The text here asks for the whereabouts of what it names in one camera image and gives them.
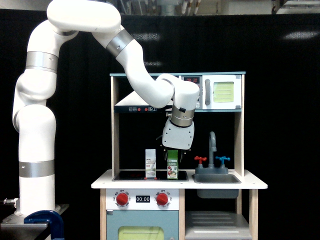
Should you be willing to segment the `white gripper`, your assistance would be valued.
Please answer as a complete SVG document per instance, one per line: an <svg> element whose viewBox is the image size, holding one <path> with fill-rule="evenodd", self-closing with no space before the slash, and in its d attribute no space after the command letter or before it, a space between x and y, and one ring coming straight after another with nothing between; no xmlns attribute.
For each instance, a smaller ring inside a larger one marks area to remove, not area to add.
<svg viewBox="0 0 320 240"><path fill-rule="evenodd" d="M195 125L192 124L188 127L179 127L171 123L168 119L165 123L162 132L162 144L167 148L179 149L178 150L178 162L181 163L186 150L189 150L192 146L194 139ZM167 160L168 149L163 149L163 159Z"/></svg>

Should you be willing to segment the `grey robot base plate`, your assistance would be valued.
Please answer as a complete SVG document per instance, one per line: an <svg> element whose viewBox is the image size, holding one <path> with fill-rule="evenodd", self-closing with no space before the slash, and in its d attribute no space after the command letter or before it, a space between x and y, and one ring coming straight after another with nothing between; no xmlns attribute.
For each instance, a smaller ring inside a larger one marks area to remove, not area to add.
<svg viewBox="0 0 320 240"><path fill-rule="evenodd" d="M55 211L60 214L68 209L68 204L58 204ZM47 223L24 224L24 218L20 212L15 212L0 223L0 238L2 240L51 240L50 227Z"/></svg>

